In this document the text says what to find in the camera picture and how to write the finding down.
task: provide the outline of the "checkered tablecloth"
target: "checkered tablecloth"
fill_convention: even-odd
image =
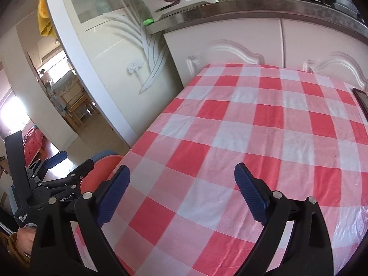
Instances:
[[[262,230],[235,184],[239,162],[288,198],[317,198],[337,273],[368,228],[368,123],[351,88],[269,66],[206,67],[122,160],[131,183],[103,231],[130,274],[233,276]]]

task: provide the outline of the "countertop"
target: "countertop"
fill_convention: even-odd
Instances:
[[[278,18],[315,23],[368,44],[368,27],[331,7],[302,0],[226,0],[172,14],[147,27],[150,34],[239,18]]]

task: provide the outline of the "yellow towel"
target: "yellow towel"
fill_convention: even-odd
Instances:
[[[58,38],[56,36],[54,26],[51,23],[45,0],[38,0],[37,19],[41,36],[52,36],[56,39]]]

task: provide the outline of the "cabinet door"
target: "cabinet door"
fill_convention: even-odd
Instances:
[[[368,46],[342,32],[282,20],[285,66],[335,78],[367,89]]]
[[[219,21],[164,36],[184,87],[210,63],[283,66],[279,19]]]

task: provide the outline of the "metal screw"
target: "metal screw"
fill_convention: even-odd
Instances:
[[[51,197],[49,199],[49,204],[54,204],[57,201],[57,199],[55,197]]]
[[[312,204],[316,204],[317,203],[317,199],[315,199],[313,196],[309,197],[308,200]]]
[[[275,192],[272,193],[272,196],[277,198],[277,199],[281,199],[282,193],[279,192],[279,191],[275,191]]]
[[[92,197],[92,193],[91,192],[86,192],[83,194],[83,199],[90,199]]]

